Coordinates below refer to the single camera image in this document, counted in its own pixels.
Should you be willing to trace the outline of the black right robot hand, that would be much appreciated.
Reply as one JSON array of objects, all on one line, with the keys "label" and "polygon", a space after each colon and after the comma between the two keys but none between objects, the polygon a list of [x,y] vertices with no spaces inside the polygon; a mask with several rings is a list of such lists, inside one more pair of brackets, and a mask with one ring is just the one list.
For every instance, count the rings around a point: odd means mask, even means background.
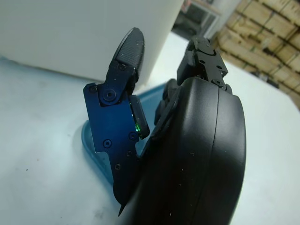
[{"label": "black right robot hand", "polygon": [[145,41],[122,39],[104,83],[83,89],[82,143],[120,204],[118,225],[227,225],[246,165],[240,99],[202,36],[189,41],[177,77],[137,96]]}]

